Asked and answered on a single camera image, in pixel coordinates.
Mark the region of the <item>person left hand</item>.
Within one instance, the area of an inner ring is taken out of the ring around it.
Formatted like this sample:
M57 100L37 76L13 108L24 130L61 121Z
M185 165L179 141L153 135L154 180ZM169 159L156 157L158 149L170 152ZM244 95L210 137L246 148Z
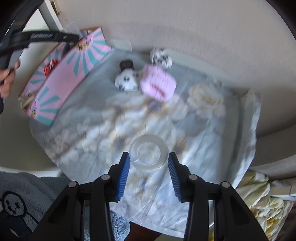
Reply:
M10 69L1 69L0 70L0 80L3 83L0 88L1 98L7 98L16 77L16 70L20 67L20 60L16 61L13 70Z

